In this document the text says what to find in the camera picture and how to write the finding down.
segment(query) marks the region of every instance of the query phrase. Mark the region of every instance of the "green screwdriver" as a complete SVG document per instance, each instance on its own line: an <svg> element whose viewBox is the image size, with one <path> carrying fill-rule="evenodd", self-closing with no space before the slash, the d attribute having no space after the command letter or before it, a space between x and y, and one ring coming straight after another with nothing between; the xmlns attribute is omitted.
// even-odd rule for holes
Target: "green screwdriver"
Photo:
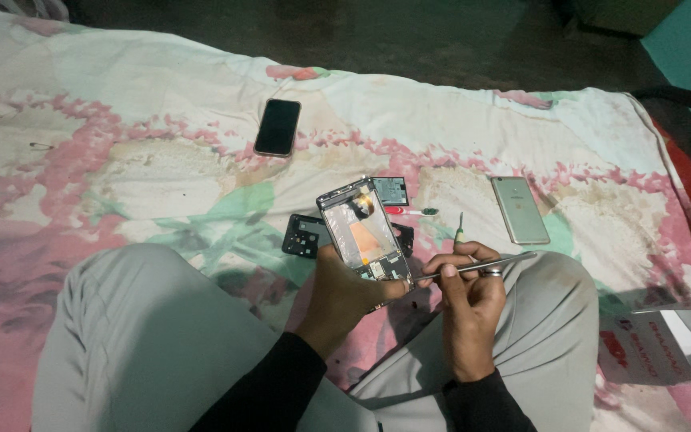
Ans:
<svg viewBox="0 0 691 432"><path fill-rule="evenodd" d="M463 238L463 212L460 212L460 228L457 229L455 232L455 244L458 243L465 243L465 239Z"/></svg>

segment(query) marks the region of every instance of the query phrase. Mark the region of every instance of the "black sleeve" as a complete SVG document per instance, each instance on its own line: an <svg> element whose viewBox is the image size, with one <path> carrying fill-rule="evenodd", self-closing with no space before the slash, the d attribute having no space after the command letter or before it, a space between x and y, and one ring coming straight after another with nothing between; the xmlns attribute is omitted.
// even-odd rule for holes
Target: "black sleeve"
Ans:
<svg viewBox="0 0 691 432"><path fill-rule="evenodd" d="M294 430L326 371L322 358L300 336L284 333L191 432Z"/></svg>
<svg viewBox="0 0 691 432"><path fill-rule="evenodd" d="M458 432L536 432L497 369L472 383L450 381L443 393Z"/></svg>

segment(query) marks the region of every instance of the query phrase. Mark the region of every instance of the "silver ring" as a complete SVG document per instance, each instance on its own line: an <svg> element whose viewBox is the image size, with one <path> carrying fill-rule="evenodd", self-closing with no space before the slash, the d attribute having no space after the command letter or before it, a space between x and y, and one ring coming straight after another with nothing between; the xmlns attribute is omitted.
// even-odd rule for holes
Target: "silver ring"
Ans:
<svg viewBox="0 0 691 432"><path fill-rule="evenodd" d="M503 277L503 270L500 268L483 268L479 270L483 278L489 278L491 276Z"/></svg>

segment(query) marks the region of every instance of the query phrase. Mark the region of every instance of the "bedsheet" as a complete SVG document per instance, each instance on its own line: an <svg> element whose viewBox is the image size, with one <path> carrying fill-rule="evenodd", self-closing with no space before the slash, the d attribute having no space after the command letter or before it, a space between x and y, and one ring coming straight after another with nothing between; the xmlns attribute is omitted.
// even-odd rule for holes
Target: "bedsheet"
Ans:
<svg viewBox="0 0 691 432"><path fill-rule="evenodd" d="M302 103L289 159L252 151L272 97ZM274 330L294 328L314 263L280 250L287 220L362 174L403 176L414 208L441 209L393 219L415 228L418 262L451 250L460 211L469 238L526 249L488 181L522 175L552 239L537 248L580 260L603 310L691 298L691 206L627 94L437 87L0 13L0 430L28 428L55 296L80 260L166 244ZM440 297L417 290L367 316L327 378L350 388ZM625 415L600 410L595 430L691 427L663 388L620 394Z"/></svg>

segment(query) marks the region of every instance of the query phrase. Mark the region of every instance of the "gray pants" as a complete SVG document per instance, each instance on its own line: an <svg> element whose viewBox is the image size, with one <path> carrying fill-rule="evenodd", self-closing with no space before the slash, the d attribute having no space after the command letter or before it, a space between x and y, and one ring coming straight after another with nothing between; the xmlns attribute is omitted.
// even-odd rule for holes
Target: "gray pants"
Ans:
<svg viewBox="0 0 691 432"><path fill-rule="evenodd" d="M494 359L539 430L588 430L598 306L590 276L562 254L504 271ZM33 400L33 431L188 430L278 334L174 251L104 250L58 296ZM301 430L445 430L451 379L441 316L350 394L322 380Z"/></svg>

